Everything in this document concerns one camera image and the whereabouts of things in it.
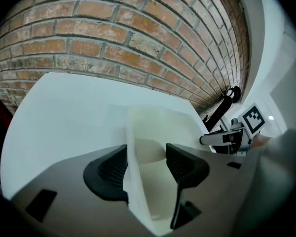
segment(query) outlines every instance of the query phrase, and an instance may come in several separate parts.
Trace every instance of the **white plastic part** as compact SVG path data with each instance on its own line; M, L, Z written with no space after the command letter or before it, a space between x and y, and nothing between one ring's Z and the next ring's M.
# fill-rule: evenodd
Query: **white plastic part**
M124 190L131 212L156 236L170 233L177 183L166 164L166 143L208 150L190 115L162 107L129 107L126 122L128 169Z

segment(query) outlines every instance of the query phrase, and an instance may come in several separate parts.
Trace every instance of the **white tabletop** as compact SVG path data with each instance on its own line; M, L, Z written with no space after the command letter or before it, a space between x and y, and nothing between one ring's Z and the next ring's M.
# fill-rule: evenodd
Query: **white tabletop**
M47 73L24 98L7 131L0 167L3 195L11 199L60 160L126 144L131 105L189 114L208 133L185 99L108 79Z

